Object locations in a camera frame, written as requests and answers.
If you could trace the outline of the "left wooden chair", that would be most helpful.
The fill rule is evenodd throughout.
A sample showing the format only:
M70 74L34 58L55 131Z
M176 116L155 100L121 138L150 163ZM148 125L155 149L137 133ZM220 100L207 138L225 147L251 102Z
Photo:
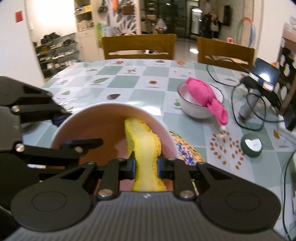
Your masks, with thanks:
M105 59L161 59L173 60L175 34L122 35L103 37Z

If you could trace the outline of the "white shelf cabinet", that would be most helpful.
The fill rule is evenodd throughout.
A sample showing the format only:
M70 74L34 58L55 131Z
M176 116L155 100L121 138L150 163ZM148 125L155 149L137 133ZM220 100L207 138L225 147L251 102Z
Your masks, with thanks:
M74 1L74 16L78 37L80 59L90 62L104 59L103 50L98 43L97 24L101 21L97 12L102 1Z

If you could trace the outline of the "patterned tablecloth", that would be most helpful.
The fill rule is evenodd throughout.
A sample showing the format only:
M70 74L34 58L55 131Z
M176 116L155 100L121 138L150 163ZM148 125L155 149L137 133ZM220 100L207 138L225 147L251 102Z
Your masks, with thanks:
M247 90L233 86L242 75L192 62L101 60L71 65L47 81L44 89L71 113L100 102L126 102L144 109L192 145L206 162L275 193L285 203L275 229L284 237L295 238L295 165L290 159L295 144L278 134L275 113L265 101L257 104L256 112L266 117L266 123L256 116L246 122L238 118ZM222 92L229 116L226 141L215 141L215 118L196 120L182 111L177 88L189 77ZM256 134L262 142L262 152L256 158L241 150L241 139L247 133Z

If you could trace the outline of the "pink cloth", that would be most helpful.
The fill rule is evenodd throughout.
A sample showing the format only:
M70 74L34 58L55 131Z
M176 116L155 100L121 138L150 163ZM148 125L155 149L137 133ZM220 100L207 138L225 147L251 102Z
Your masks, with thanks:
M185 81L187 90L191 97L202 107L206 107L214 114L218 124L225 126L228 123L228 113L224 105L217 99L210 85L195 78L188 78Z

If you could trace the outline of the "pink ceramic bowl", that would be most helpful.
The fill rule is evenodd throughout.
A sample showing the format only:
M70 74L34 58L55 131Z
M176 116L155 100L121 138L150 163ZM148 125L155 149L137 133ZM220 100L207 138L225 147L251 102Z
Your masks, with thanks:
M119 102L95 104L71 115L58 127L51 148L58 149L60 144L70 140L101 138L103 145L81 157L81 164L94 161L101 166L112 159L126 159L129 155L126 150L124 121L129 117L144 121L159 137L164 157L179 156L171 134L161 121L141 108Z

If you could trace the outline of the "wooden chair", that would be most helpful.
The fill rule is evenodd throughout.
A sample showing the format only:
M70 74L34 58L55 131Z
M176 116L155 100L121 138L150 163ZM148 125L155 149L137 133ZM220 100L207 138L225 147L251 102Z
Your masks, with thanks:
M230 44L221 40L197 38L198 62L232 70L250 70L254 48Z
M105 59L161 59L173 60L175 34L122 35L103 37Z

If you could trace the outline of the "shoe rack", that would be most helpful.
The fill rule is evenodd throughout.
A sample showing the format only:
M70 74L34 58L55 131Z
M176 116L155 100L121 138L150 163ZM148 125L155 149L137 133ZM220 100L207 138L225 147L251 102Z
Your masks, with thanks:
M51 78L73 63L80 62L75 33L61 36L53 32L33 44L45 79Z

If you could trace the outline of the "yellow sponge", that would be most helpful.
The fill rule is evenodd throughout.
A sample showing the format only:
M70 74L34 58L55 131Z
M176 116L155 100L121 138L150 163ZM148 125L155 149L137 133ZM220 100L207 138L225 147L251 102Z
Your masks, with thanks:
M134 154L136 171L132 191L164 192L164 182L158 177L157 159L162 147L159 137L138 118L125 120L127 152Z

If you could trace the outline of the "brown cabinet with stickers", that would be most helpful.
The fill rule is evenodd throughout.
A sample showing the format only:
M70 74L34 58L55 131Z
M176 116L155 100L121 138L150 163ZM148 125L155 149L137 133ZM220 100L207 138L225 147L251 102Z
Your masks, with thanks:
M281 102L278 113L284 118L285 128L295 128L295 25L285 23L276 67L280 70L277 94Z

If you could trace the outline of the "colourful woven placemat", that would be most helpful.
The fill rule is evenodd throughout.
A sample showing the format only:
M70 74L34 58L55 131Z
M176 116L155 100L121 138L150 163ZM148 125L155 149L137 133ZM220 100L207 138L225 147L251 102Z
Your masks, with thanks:
M195 166L198 162L204 162L202 155L181 136L169 130L178 150L179 158L187 165Z

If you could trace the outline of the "right wooden chair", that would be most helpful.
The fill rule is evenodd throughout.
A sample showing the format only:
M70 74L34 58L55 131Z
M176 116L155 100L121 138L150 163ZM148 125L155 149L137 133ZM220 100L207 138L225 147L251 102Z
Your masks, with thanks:
M232 70L250 70L254 48L230 44L221 40L197 38L198 62Z

